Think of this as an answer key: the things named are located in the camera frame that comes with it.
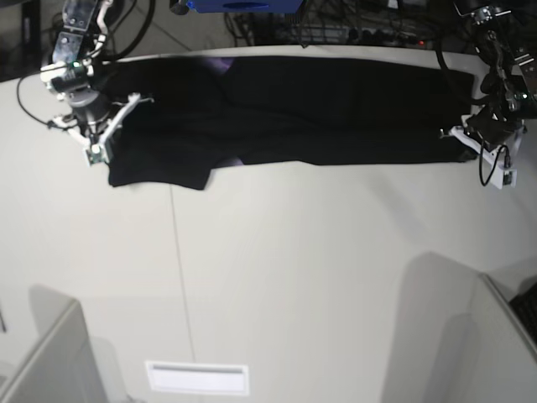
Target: white vent cover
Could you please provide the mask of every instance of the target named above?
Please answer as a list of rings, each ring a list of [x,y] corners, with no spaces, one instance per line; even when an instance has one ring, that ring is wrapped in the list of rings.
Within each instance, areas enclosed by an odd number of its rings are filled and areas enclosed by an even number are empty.
[[[199,395],[249,395],[246,365],[146,362],[151,389]]]

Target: black garment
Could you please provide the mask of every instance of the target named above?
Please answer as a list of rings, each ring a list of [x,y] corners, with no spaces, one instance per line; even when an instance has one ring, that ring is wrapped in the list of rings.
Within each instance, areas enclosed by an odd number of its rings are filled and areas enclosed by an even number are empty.
[[[216,68],[218,62],[231,67]],[[315,165],[460,161],[440,139],[469,107],[438,70],[368,60],[242,57],[119,63],[110,97],[153,94],[125,119],[109,182],[203,189],[219,161]],[[473,76],[454,72],[468,94]]]

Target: blue box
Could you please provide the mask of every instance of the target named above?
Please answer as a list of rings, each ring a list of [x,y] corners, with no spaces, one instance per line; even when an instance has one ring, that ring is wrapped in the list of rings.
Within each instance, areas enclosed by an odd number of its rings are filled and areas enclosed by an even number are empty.
[[[288,13],[294,14],[302,0],[192,0],[188,7],[198,13]]]

